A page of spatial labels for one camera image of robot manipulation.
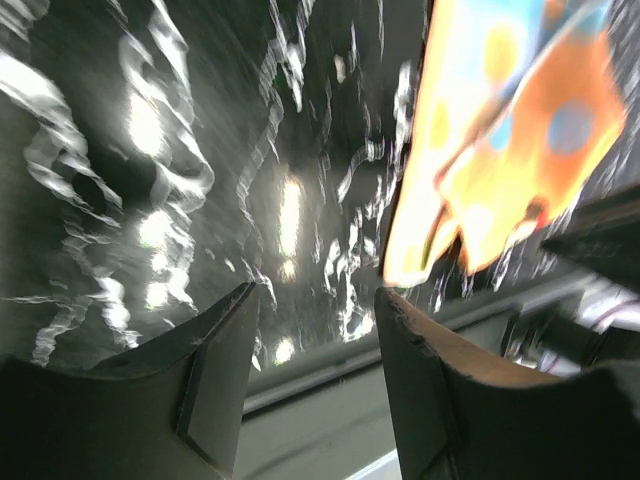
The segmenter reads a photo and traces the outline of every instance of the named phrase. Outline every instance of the fabric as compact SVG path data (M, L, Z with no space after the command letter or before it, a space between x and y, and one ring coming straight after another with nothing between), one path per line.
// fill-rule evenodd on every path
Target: fabric
M387 283L426 280L458 236L485 268L571 204L624 127L609 4L436 0Z

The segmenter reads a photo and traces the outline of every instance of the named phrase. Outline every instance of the orange fabric with blue dot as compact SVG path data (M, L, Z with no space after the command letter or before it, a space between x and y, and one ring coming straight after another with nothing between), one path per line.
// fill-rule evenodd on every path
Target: orange fabric with blue dot
M624 127L609 6L436 3L420 92L429 99L427 134L414 132L443 202L425 264L459 235L461 260L477 271L530 234L527 225L545 226L574 201Z

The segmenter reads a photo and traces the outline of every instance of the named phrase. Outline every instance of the marble countertop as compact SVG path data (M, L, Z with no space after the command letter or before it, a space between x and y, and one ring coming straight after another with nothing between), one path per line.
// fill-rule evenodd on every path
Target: marble countertop
M48 3L0 0L0 352L89 367L248 279L257 370L371 333L426 3ZM627 128L576 204L640 176L640 5L613 16ZM407 296L570 268L538 253L549 231Z

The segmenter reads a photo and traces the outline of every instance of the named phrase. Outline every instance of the black marble surface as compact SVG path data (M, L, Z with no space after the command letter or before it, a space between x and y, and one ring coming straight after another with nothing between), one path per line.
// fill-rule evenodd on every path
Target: black marble surface
M89 367L262 283L254 366L372 331L422 0L0 0L0 353ZM640 6L615 2L637 181ZM551 231L566 228L571 212ZM427 311L570 268L542 236L407 291Z

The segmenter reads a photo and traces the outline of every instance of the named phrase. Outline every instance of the towel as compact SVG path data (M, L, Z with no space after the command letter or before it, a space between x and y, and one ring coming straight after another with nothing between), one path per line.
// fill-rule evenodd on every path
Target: towel
M608 0L436 0L384 279L468 274L561 215L618 138Z

